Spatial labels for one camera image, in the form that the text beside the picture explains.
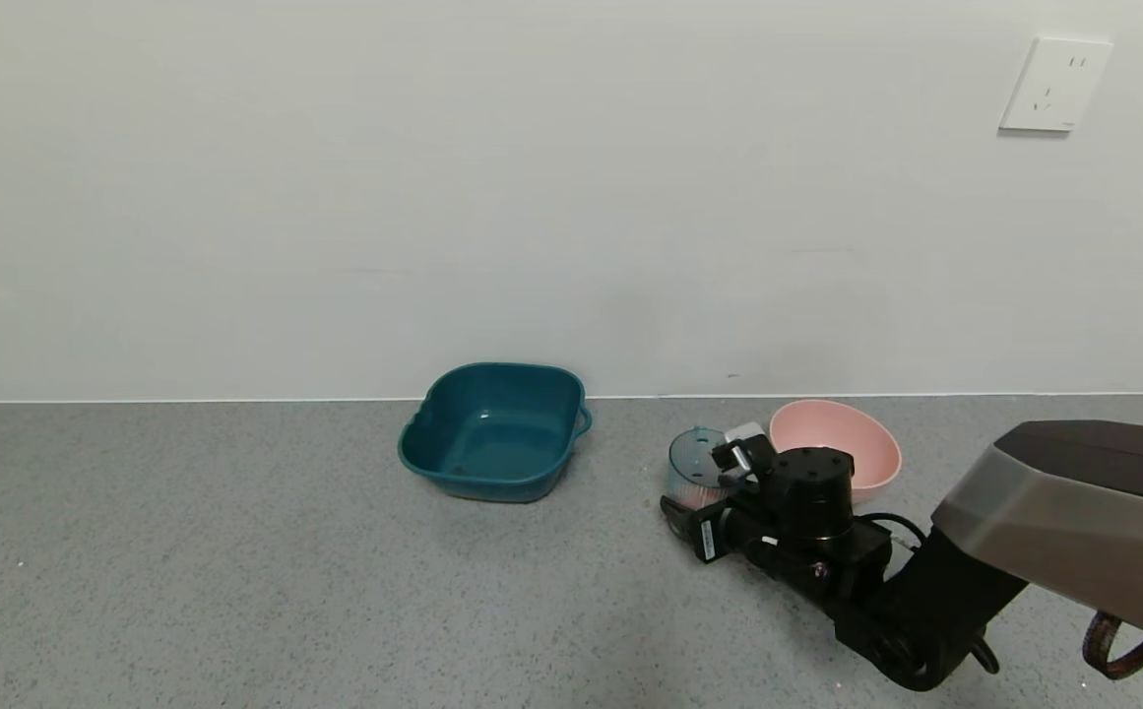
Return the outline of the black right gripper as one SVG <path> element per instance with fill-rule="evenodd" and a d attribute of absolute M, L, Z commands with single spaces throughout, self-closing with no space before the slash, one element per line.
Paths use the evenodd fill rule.
<path fill-rule="evenodd" d="M 660 497 L 668 528 L 680 542 L 692 542 L 700 561 L 716 561 L 732 553 L 748 555 L 762 547 L 776 548 L 777 534 L 750 508 L 732 499 L 692 508 L 670 495 Z"/>

